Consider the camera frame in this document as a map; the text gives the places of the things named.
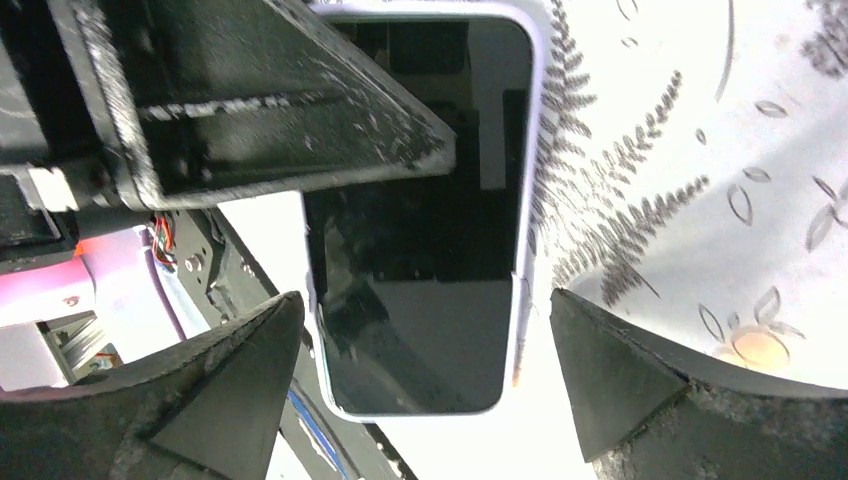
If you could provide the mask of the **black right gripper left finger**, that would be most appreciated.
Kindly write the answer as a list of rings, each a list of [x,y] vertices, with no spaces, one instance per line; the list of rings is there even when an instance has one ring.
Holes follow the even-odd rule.
[[[3,393],[2,477],[264,478],[304,319],[289,292],[72,386]]]

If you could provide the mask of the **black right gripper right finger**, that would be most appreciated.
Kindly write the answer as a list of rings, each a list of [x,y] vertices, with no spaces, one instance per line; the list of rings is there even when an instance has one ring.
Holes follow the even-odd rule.
[[[577,295],[550,324],[579,445],[601,479],[843,479],[847,394],[747,370]]]

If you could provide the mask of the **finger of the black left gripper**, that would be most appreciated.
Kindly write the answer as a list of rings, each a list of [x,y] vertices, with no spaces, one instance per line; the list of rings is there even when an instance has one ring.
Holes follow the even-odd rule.
[[[453,131],[302,1],[53,1],[118,197],[204,208],[442,175]]]

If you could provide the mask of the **phone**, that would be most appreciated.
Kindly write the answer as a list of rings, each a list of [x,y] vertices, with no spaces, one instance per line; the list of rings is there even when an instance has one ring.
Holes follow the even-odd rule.
[[[318,13],[452,129],[456,156],[305,196],[326,401],[362,422],[485,412],[526,317],[542,35],[507,1]]]

